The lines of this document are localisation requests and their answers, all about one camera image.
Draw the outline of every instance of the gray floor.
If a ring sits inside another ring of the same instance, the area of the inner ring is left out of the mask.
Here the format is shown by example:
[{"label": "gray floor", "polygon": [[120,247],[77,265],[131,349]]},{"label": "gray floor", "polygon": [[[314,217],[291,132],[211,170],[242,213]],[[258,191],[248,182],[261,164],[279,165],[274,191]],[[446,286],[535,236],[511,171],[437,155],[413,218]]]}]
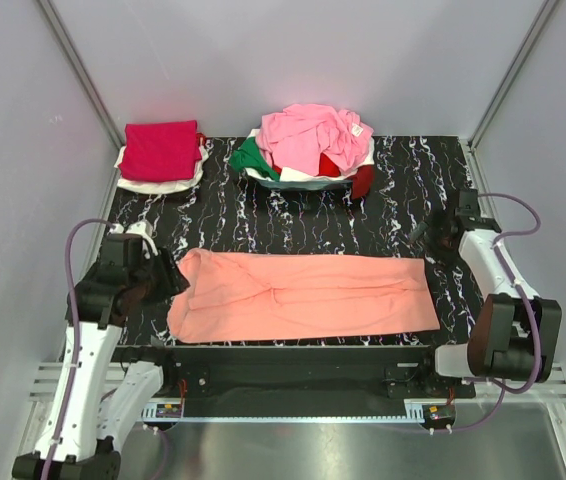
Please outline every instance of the gray floor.
[{"label": "gray floor", "polygon": [[[488,408],[460,405],[459,424]],[[504,405],[485,426],[451,436],[364,424],[182,424],[168,434],[165,480],[566,479],[540,405]],[[153,478],[160,462],[160,440],[135,432],[120,479]]]}]

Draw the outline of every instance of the white garment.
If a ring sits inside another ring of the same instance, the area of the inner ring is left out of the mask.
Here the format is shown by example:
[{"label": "white garment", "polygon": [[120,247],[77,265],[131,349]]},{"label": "white garment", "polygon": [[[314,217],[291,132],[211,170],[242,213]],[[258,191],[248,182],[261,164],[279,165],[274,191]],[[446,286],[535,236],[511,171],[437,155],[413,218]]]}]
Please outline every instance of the white garment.
[{"label": "white garment", "polygon": [[[255,137],[258,133],[259,133],[259,129],[255,128],[250,132],[247,138]],[[372,138],[370,139],[370,149],[367,152],[367,157],[365,157],[365,160],[361,162],[359,167],[363,165],[374,165],[374,139]],[[269,177],[261,175],[253,168],[248,167],[245,169],[248,176],[255,178],[256,180],[259,180],[260,183],[269,187],[274,187],[274,186],[276,186],[276,188],[285,187],[286,185],[283,186],[280,185],[282,183],[283,184],[290,183],[290,185],[288,186],[297,187],[298,185],[292,185],[292,184],[297,182],[316,182],[316,185],[311,186],[310,188],[311,190],[320,190],[322,189],[322,186],[325,185],[326,183],[327,184],[349,183],[348,182],[349,177],[354,175],[357,170],[358,167],[352,170],[351,172],[348,172],[347,175],[341,175],[340,177],[313,177],[312,175],[299,172],[298,170],[294,170],[293,168],[283,167],[281,169],[281,178],[279,181],[276,181]]]},{"label": "white garment", "polygon": [[[129,190],[130,192],[145,193],[148,195],[167,195],[170,193],[184,192],[189,190],[194,185],[197,185],[201,178],[203,177],[203,162],[207,160],[210,155],[205,150],[205,147],[200,146],[201,160],[196,162],[194,166],[194,177],[192,180],[178,180],[175,182],[162,182],[162,183],[151,183],[151,182],[135,182],[133,180],[127,180],[123,177],[119,177],[117,186],[123,188],[124,190]],[[123,161],[123,153],[125,152],[125,147],[122,147],[119,151],[119,157],[116,159],[114,164],[115,168]]]}]

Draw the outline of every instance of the pink shirt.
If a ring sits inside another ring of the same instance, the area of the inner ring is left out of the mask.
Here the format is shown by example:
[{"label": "pink shirt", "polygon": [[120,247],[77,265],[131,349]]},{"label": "pink shirt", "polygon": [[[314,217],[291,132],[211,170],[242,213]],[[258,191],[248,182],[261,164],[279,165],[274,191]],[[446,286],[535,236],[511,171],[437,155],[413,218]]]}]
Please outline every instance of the pink shirt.
[{"label": "pink shirt", "polygon": [[256,143],[268,164],[316,176],[321,153],[341,172],[354,170],[367,156],[373,130],[354,112],[327,105],[292,105],[264,115]]},{"label": "pink shirt", "polygon": [[186,343],[438,330],[422,259],[192,249],[170,332]]}]

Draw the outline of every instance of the red cloth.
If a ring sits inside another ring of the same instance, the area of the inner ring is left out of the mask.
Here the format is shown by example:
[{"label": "red cloth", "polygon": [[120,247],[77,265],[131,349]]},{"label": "red cloth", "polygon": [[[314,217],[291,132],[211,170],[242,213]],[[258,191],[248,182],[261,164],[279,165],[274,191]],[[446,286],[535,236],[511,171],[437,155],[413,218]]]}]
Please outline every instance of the red cloth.
[{"label": "red cloth", "polygon": [[191,180],[201,159],[195,120],[127,125],[121,175],[138,182]]},{"label": "red cloth", "polygon": [[359,167],[352,179],[352,198],[360,198],[370,191],[372,180],[374,180],[374,167],[373,165],[363,165]]},{"label": "red cloth", "polygon": [[[281,174],[281,169],[279,166],[272,164],[272,169],[279,175]],[[334,162],[330,160],[330,157],[328,157],[324,153],[321,153],[321,157],[319,158],[319,173],[317,177],[340,177],[340,176],[341,176],[341,170],[339,170],[339,167],[334,165]]]}]

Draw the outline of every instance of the marble pattern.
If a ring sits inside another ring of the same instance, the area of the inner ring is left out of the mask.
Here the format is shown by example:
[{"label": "marble pattern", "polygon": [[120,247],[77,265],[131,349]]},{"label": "marble pattern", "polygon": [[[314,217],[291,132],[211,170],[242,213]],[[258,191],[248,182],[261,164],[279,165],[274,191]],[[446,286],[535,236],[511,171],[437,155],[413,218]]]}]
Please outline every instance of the marble pattern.
[{"label": "marble pattern", "polygon": [[[469,185],[456,137],[376,137],[375,179],[364,199],[349,189],[327,192],[269,191],[235,175],[227,164],[242,138],[211,138],[202,182],[188,192],[147,196],[117,190],[109,220],[124,225],[148,220],[155,241],[175,260],[194,247],[219,252],[355,254],[423,257],[408,236],[446,189]],[[441,322],[434,332],[337,337],[235,345],[441,345],[467,341],[482,300],[466,265],[444,271],[426,258],[426,275]],[[133,314],[121,343],[146,345],[151,337],[177,345],[166,316],[171,302]]]}]

